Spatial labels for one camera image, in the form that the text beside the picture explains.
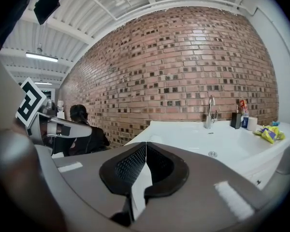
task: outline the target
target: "black soap bottle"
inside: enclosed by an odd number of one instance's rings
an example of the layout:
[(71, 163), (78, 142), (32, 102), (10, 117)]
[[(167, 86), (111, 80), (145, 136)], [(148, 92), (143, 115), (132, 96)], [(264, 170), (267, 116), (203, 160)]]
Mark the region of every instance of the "black soap bottle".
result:
[(236, 112), (232, 113), (231, 126), (235, 129), (239, 129), (241, 126), (242, 114), (238, 112), (238, 105), (236, 105)]

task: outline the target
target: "faucet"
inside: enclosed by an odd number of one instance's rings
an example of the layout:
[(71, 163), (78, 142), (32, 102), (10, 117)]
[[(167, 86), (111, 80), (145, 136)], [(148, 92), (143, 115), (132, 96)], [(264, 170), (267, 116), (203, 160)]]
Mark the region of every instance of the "faucet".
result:
[(212, 106), (215, 106), (215, 98), (213, 95), (208, 100), (208, 115), (206, 116), (205, 128), (211, 129), (212, 124)]

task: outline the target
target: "person with black hair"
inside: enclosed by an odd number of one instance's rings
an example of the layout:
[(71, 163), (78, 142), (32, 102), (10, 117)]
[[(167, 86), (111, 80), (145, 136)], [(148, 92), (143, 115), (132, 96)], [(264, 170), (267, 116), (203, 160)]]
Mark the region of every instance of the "person with black hair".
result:
[[(73, 105), (70, 108), (70, 117), (73, 122), (89, 125), (88, 123), (88, 113), (86, 107), (83, 105)], [(92, 133), (88, 137), (79, 137), (68, 141), (65, 143), (65, 148), (63, 149), (64, 156), (75, 156), (88, 154), (98, 151), (106, 150), (107, 146), (110, 145), (107, 140), (104, 131), (101, 128), (93, 127)]]

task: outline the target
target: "fluorescent light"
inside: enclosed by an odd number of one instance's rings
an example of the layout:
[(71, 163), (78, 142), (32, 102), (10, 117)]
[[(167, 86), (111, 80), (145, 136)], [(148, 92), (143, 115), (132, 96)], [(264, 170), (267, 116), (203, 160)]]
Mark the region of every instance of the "fluorescent light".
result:
[(34, 82), (35, 84), (52, 85), (52, 83)]
[(41, 60), (46, 60), (46, 61), (51, 61), (51, 62), (58, 62), (58, 58), (49, 57), (42, 54), (31, 53), (31, 52), (26, 52), (26, 57), (41, 59)]

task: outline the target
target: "toilet paper roll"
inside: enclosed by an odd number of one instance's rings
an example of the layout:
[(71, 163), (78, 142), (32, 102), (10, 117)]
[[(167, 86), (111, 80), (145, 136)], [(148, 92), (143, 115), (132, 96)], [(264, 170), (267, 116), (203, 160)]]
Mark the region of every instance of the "toilet paper roll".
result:
[(257, 123), (258, 123), (258, 119), (257, 118), (249, 117), (248, 118), (247, 130), (249, 130), (249, 131), (257, 130)]

